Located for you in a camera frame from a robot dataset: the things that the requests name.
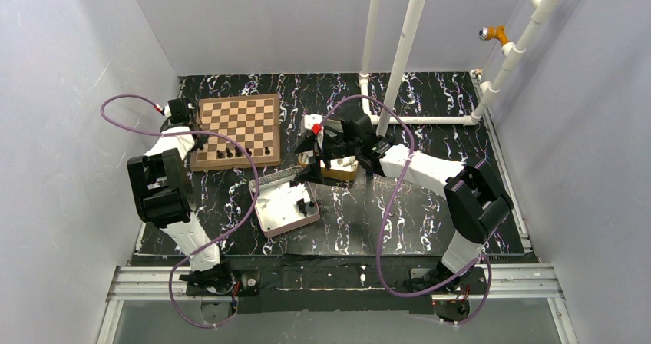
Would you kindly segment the gold-rimmed tin tray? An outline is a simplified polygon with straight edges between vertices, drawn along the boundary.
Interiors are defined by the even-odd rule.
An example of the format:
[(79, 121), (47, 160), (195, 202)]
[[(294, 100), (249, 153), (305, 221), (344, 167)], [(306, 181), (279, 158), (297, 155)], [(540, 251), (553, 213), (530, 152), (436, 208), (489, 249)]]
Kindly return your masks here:
[(353, 181), (356, 178), (359, 162), (356, 170), (350, 171), (341, 168), (337, 164), (337, 160), (330, 160), (330, 168), (328, 168), (323, 160), (321, 160), (321, 169), (325, 178), (334, 179), (334, 180), (344, 180), (344, 181)]

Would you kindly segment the pink-rimmed silver tin tray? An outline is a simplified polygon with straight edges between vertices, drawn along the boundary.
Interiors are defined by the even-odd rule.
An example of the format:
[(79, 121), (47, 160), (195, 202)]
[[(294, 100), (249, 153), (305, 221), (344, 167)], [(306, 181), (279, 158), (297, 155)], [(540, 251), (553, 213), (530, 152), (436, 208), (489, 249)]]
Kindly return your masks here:
[[(275, 237), (291, 230), (304, 227), (320, 219), (320, 209), (316, 197), (308, 184), (294, 184), (294, 176), (302, 170), (299, 165), (262, 176), (259, 184), (249, 182), (249, 192), (255, 201), (256, 216), (260, 229), (267, 238)], [(296, 206), (296, 201), (304, 198), (307, 217)]]

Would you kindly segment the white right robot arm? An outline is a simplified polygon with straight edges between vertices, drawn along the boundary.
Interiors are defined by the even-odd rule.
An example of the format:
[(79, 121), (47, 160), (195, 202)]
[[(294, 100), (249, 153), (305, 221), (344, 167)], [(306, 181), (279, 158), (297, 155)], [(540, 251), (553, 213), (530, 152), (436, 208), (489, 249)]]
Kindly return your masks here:
[(377, 135), (366, 114), (351, 120), (305, 116), (296, 153), (309, 155), (296, 182), (321, 184), (322, 167), (354, 157), (371, 174), (402, 178), (445, 198), (455, 228), (438, 267), (447, 273), (460, 271), (478, 257), (514, 206), (501, 179), (485, 160), (465, 164), (410, 150), (390, 137)]

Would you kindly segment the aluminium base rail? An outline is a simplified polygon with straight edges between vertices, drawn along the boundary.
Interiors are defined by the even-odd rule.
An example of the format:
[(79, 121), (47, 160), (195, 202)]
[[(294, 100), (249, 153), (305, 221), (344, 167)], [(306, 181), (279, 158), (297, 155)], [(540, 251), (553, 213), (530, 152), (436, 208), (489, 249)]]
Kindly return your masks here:
[(308, 310), (409, 311), (424, 315), (443, 301), (460, 299), (545, 299), (560, 341), (577, 342), (560, 282), (549, 263), (478, 263), (461, 277), (453, 293), (438, 289), (413, 300), (388, 293), (379, 282), (376, 268), (366, 263), (242, 268), (235, 272), (233, 288), (224, 294), (204, 291), (183, 281), (181, 276), (189, 272), (186, 267), (177, 271), (162, 266), (118, 268), (107, 296), (98, 342), (114, 341), (127, 301), (226, 303), (241, 314)]

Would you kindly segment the white PVC pipe frame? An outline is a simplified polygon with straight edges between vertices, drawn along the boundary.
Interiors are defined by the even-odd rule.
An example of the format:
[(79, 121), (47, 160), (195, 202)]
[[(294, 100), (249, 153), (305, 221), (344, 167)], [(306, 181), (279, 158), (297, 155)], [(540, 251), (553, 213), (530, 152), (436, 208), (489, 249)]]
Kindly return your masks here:
[[(457, 117), (404, 117), (406, 124), (426, 125), (465, 125), (474, 126), (482, 119), (488, 105), (499, 95), (500, 89), (507, 80), (508, 75), (517, 67), (525, 55), (527, 47), (534, 40), (543, 23), (550, 17), (553, 10), (561, 0), (530, 0), (534, 10), (530, 21), (520, 37), (501, 46), (501, 54), (504, 57), (502, 65), (491, 81), (484, 81), (480, 84), (481, 99), (478, 106), (470, 113)], [(380, 0), (370, 0), (368, 20), (365, 28), (365, 41), (362, 52), (362, 66), (358, 73), (359, 84), (362, 93), (368, 92), (370, 60), (374, 44), (375, 28), (378, 19), (378, 8)], [(411, 53), (416, 36), (418, 24), (425, 8), (426, 0), (408, 0), (408, 6), (395, 52), (395, 58), (390, 70), (390, 82), (388, 87), (389, 99), (397, 96), (398, 86), (402, 75), (406, 71), (469, 71), (478, 66), (478, 55), (471, 49), (466, 48), (467, 38), (453, 39), (445, 35), (436, 37), (430, 42), (431, 47), (440, 47), (440, 52), (428, 52), (423, 58), (418, 58), (415, 66), (408, 65), (408, 57)], [(444, 0), (443, 8), (456, 9), (459, 12), (467, 11), (474, 13), (477, 9), (485, 10), (485, 5), (480, 1), (472, 0)]]

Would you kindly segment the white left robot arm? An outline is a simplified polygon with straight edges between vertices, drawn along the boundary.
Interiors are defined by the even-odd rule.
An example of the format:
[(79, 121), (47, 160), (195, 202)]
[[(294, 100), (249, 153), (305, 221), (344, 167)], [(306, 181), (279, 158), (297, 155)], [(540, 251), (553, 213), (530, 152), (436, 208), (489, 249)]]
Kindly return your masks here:
[(198, 129), (190, 104), (181, 99), (168, 101), (163, 109), (166, 121), (163, 137), (145, 154), (127, 162), (127, 173), (138, 216), (163, 231), (190, 258), (194, 279), (218, 277), (228, 271), (220, 249), (212, 244), (200, 225), (192, 183), (185, 169), (187, 155), (196, 149)]

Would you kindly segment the black chess bishop piece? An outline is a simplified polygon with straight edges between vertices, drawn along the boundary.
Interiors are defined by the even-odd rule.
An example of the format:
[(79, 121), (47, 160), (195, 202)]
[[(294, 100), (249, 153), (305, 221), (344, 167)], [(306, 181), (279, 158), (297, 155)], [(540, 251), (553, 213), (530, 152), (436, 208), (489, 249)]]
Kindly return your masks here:
[(304, 217), (307, 217), (308, 213), (307, 213), (307, 209), (306, 209), (306, 202), (305, 202), (305, 199), (304, 199), (304, 198), (301, 198), (301, 199), (297, 200), (297, 201), (296, 201), (296, 206), (297, 206), (299, 212), (300, 212)]

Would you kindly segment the wooden chess board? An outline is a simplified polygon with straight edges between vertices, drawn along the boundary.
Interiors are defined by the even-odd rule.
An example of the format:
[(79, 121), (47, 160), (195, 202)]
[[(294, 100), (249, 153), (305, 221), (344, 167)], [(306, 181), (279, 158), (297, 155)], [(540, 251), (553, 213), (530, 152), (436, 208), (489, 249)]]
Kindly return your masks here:
[[(256, 167), (278, 166), (281, 163), (280, 150), (280, 99), (275, 94), (204, 98), (199, 100), (197, 119), (201, 129), (222, 134), (244, 149), (237, 157), (235, 147), (220, 137), (210, 137), (203, 149), (192, 153), (190, 169), (193, 171), (228, 170), (235, 167), (248, 168), (250, 162), (245, 148), (253, 152)], [(233, 156), (226, 156), (226, 148)], [(269, 147), (271, 154), (264, 154)], [(216, 157), (216, 151), (224, 153), (223, 159)]]

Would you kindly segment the white chess pieces cluster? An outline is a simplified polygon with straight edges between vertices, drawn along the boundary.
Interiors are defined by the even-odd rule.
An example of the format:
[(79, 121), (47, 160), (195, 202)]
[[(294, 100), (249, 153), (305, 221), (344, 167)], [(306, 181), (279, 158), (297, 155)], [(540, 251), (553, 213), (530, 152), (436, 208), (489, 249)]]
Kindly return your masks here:
[(338, 159), (337, 164), (343, 169), (354, 171), (358, 166), (358, 161), (354, 157), (346, 157)]

